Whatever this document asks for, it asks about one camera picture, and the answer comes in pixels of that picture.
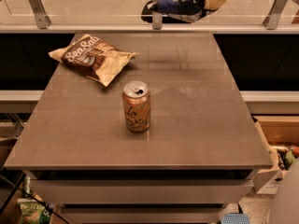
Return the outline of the grey drawer cabinet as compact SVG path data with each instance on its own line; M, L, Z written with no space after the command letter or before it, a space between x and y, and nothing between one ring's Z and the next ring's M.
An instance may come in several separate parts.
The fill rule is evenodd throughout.
M71 224L216 223L250 180L38 180L31 189Z

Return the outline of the left metal railing bracket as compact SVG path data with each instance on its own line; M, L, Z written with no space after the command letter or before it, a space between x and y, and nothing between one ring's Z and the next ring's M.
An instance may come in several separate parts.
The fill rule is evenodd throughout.
M47 29L51 25L51 20L43 6L42 1L28 0L28 2L35 16L36 26L39 29Z

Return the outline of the brown sea salt chip bag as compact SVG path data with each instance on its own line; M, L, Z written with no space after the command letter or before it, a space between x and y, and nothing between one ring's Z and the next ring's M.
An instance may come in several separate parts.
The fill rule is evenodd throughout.
M52 59L74 68L105 87L136 55L136 52L121 51L105 40L89 34L65 48L49 53Z

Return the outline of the blue perforated mat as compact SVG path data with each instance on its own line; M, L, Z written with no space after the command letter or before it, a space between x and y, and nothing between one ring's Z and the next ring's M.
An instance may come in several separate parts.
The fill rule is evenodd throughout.
M221 224L250 224L249 217L245 214L226 214L221 219Z

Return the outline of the green snack bag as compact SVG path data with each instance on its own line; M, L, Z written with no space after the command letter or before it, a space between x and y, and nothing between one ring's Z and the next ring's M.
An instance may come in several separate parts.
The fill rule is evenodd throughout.
M51 213L44 205L32 199L19 199L17 205L21 210L18 224L50 224Z

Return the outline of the glass railing panel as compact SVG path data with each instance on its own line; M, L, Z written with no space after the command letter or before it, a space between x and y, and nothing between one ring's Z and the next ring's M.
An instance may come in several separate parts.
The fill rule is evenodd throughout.
M138 25L149 0L41 0L53 26ZM205 25L262 23L274 0L226 0L217 11L199 20ZM35 16L28 0L0 0L0 23L32 25Z

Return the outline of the blue chip bag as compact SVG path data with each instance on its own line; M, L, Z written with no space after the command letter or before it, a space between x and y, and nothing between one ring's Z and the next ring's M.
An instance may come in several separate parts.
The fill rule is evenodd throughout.
M141 20L152 23L152 13L163 15L163 23L193 23L217 11L226 0L157 0L144 5Z

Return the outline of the right metal railing bracket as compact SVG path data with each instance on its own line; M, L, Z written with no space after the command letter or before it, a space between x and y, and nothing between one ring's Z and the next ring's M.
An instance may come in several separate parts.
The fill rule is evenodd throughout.
M263 26L267 30L275 30L278 28L281 14L288 0L274 0L269 13L263 20Z

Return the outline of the orange LaCroix soda can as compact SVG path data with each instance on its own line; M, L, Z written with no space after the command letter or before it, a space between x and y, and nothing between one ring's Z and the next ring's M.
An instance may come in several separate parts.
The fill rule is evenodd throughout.
M122 93L127 128L136 133L150 127L150 88L143 81L130 81Z

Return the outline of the cardboard box with snacks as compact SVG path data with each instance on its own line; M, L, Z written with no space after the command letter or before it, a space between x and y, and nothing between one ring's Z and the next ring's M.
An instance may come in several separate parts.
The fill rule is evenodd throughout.
M256 127L272 162L271 169L261 169L253 180L257 194L276 194L298 157L298 116L254 116Z

